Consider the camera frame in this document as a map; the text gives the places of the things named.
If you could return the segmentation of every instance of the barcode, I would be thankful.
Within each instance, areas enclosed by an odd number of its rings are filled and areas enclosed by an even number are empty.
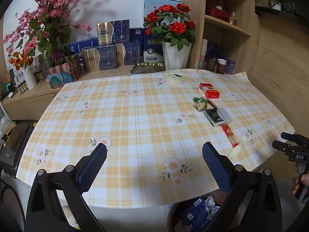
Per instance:
[[[202,202],[202,200],[201,200],[201,199],[198,199],[198,200],[194,203],[194,206],[196,207],[196,206],[199,205],[201,202]]]
[[[188,219],[189,219],[190,221],[193,219],[193,215],[191,215],[191,213],[189,213],[189,214],[187,215],[187,217],[188,217]]]

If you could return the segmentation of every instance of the wooden shelf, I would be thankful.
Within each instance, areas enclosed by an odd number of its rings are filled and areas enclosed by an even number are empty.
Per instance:
[[[247,31],[245,31],[245,30],[243,30],[243,29],[241,29],[237,26],[234,26],[232,24],[229,24],[226,21],[222,21],[220,19],[208,16],[208,15],[205,15],[205,23],[223,28],[225,30],[229,30],[229,31],[233,31],[233,32],[239,32],[239,33],[245,34],[249,37],[251,36]]]

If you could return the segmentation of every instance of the red and white box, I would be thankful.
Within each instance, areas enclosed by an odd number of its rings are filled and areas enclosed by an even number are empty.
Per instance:
[[[212,84],[200,83],[200,90],[208,99],[218,99],[220,96],[220,93],[214,89]]]

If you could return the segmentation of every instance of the red basket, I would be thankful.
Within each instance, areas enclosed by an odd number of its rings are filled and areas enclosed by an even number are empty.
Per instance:
[[[226,21],[226,22],[230,22],[230,13],[228,13],[227,11],[223,10],[223,9],[217,9],[215,7],[212,7],[212,6],[207,6],[209,5],[210,2],[217,2],[219,3],[219,1],[222,1],[223,4],[224,4],[224,9],[227,8],[226,6],[226,3],[224,0],[208,0],[206,2],[206,12],[205,14],[208,15],[208,16],[211,16],[211,17],[214,17],[214,18],[218,18],[222,21]]]

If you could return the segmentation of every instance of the black cable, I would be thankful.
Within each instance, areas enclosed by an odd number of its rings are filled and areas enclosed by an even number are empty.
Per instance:
[[[18,194],[17,192],[15,191],[15,189],[13,187],[11,187],[9,184],[7,184],[3,179],[1,179],[1,172],[2,172],[2,169],[0,169],[0,182],[2,182],[5,186],[3,187],[3,189],[1,190],[1,196],[0,196],[0,201],[3,203],[3,196],[4,196],[4,192],[7,190],[7,189],[10,189],[12,190],[13,194],[15,195],[16,197],[16,200],[17,200],[17,203],[18,203],[18,206],[19,206],[19,209],[20,209],[20,213],[21,213],[21,216],[22,216],[22,219],[23,219],[23,225],[24,225],[24,230],[26,229],[26,218],[25,218],[25,213],[24,213],[24,210],[23,210],[23,207],[21,205],[21,202],[20,202],[20,199],[18,197]]]

